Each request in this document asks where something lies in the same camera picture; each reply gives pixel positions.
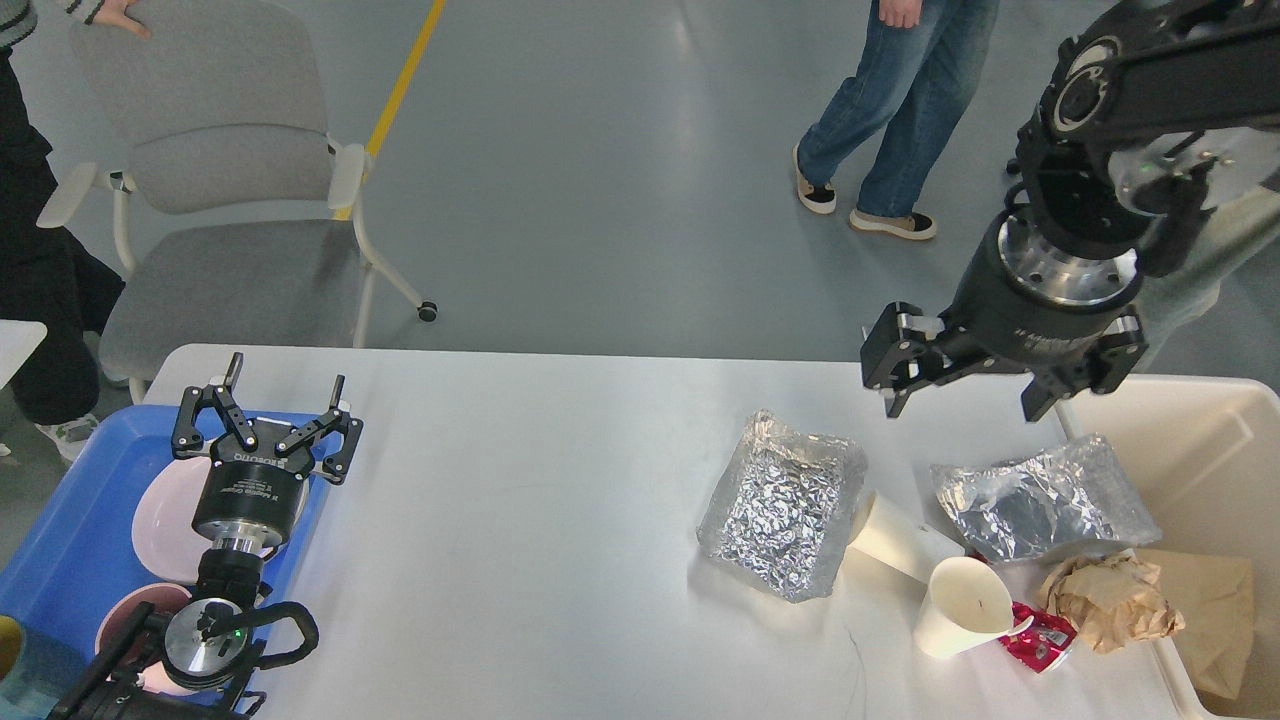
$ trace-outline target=sneaker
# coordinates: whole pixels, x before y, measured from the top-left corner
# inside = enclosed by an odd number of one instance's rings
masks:
[[[836,211],[836,188],[828,182],[822,187],[814,187],[812,182],[805,179],[800,173],[800,159],[797,154],[800,152],[800,146],[796,145],[791,149],[791,167],[796,170],[796,197],[800,199],[800,204],[805,208],[818,213],[819,215],[829,215]]]
[[[88,442],[88,436],[93,434],[97,429],[97,418],[92,414],[84,414],[69,423],[63,423],[60,425],[36,425],[36,429],[45,434],[49,439],[54,441],[58,446],[58,452],[63,456],[63,460],[68,462],[74,462],[79,457],[81,450],[84,450],[84,443]]]
[[[925,241],[938,234],[933,218],[924,213],[911,213],[905,218],[881,218],[860,210],[849,214],[849,227],[863,232],[882,232],[902,240]]]

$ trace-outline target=person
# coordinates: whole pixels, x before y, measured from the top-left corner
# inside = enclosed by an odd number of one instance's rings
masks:
[[[137,0],[54,0],[68,14],[146,38],[125,14]],[[13,46],[36,29],[31,0],[0,0],[0,318],[36,320],[47,334],[10,384],[18,411],[73,461],[97,427],[97,364],[84,331],[102,332],[124,282],[63,228],[36,218],[58,186],[49,142],[27,117],[10,64]]]
[[[1204,224],[1183,265],[1146,278],[1134,306],[1147,351],[1134,366],[1148,372],[1174,331],[1217,304],[1222,281],[1280,236],[1280,170],[1239,199],[1220,206]]]
[[[932,240],[937,224],[915,202],[933,163],[978,87],[1000,0],[873,0],[858,73],[791,150],[796,195],[836,210],[831,178],[859,145],[884,129],[849,224]]]

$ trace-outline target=crumpled aluminum foil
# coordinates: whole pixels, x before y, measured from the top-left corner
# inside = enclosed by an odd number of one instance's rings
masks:
[[[992,468],[932,471],[942,509],[988,560],[1105,555],[1161,537],[1102,436]]]
[[[867,474],[856,443],[753,415],[698,527],[709,557],[790,602],[831,594]]]

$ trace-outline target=gray chair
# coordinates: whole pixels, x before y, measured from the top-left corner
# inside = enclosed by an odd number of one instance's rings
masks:
[[[128,170],[78,165],[38,224],[65,224],[91,187],[114,193],[128,286],[99,355],[105,370],[131,378],[134,401],[169,352],[191,342],[364,346],[378,274],[434,320],[435,305],[366,237],[360,191],[372,159],[326,135],[302,22],[259,0],[154,1],[129,13],[151,40],[72,31],[84,76],[128,145]],[[260,200],[326,200],[335,213],[183,229],[138,259],[128,238],[134,191],[169,214]]]

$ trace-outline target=chair seat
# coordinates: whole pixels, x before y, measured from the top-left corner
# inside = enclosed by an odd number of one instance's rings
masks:
[[[99,359],[114,373],[150,380],[172,351],[193,342],[349,347],[360,278],[347,222],[178,231],[140,261],[102,332]]]

